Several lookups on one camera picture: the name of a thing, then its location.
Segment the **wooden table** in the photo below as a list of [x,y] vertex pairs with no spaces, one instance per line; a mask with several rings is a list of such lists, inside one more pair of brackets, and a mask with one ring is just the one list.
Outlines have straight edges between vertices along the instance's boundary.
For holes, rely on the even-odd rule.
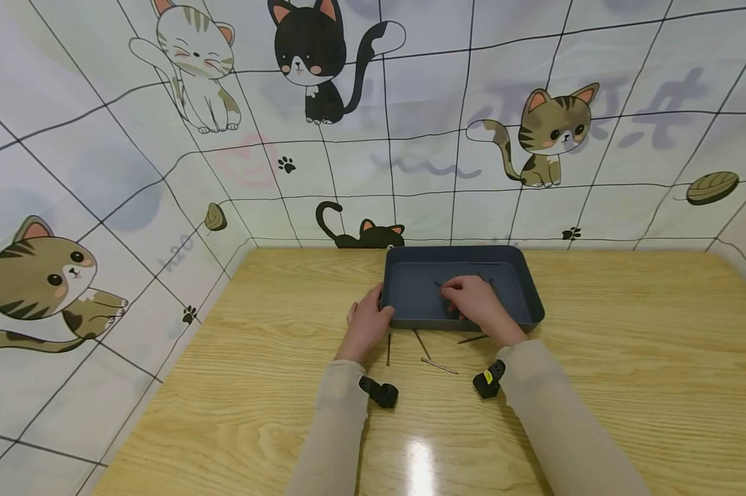
[[[96,496],[282,494],[322,370],[384,251],[259,249],[105,472]],[[705,253],[526,251],[554,352],[655,495],[746,495],[746,282]],[[359,495],[549,495],[517,418],[472,377],[496,351],[468,334],[393,331],[368,373]]]

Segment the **left hand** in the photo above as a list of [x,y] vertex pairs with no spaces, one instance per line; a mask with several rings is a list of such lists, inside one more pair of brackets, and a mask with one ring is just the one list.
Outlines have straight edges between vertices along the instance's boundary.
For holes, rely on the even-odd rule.
[[382,287],[383,284],[378,284],[367,292],[361,302],[351,305],[346,316],[348,330],[334,360],[352,360],[361,364],[384,338],[395,309],[384,307],[378,310],[378,297],[381,296]]

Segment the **paw print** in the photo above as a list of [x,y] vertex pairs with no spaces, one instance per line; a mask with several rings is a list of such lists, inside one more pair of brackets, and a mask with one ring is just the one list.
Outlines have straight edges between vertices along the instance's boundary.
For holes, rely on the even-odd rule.
[[278,162],[279,162],[279,168],[287,172],[288,174],[296,170],[295,165],[293,165],[292,158],[287,158],[286,156],[283,156],[282,158],[279,158]]
[[564,240],[576,240],[579,236],[582,236],[582,233],[578,227],[572,227],[567,231],[563,231]]
[[190,324],[194,321],[194,318],[196,317],[196,307],[191,307],[190,304],[188,308],[183,309],[183,322],[186,324]]

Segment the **white cat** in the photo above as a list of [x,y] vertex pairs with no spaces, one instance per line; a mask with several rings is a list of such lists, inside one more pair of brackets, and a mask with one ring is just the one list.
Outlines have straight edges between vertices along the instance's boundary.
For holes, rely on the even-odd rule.
[[158,15],[160,47],[133,38],[129,50],[166,74],[176,109],[201,134],[238,129],[238,104],[219,82],[232,72],[235,30],[170,0],[152,0],[152,6]]

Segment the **sweater sleeve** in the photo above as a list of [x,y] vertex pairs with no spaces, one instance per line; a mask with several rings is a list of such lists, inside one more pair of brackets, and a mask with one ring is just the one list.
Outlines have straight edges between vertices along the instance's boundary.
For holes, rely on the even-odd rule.
[[593,417],[540,341],[503,348],[500,380],[555,496],[645,496],[632,462]]
[[315,417],[285,496],[353,496],[368,395],[359,387],[364,367],[336,360],[324,372]]

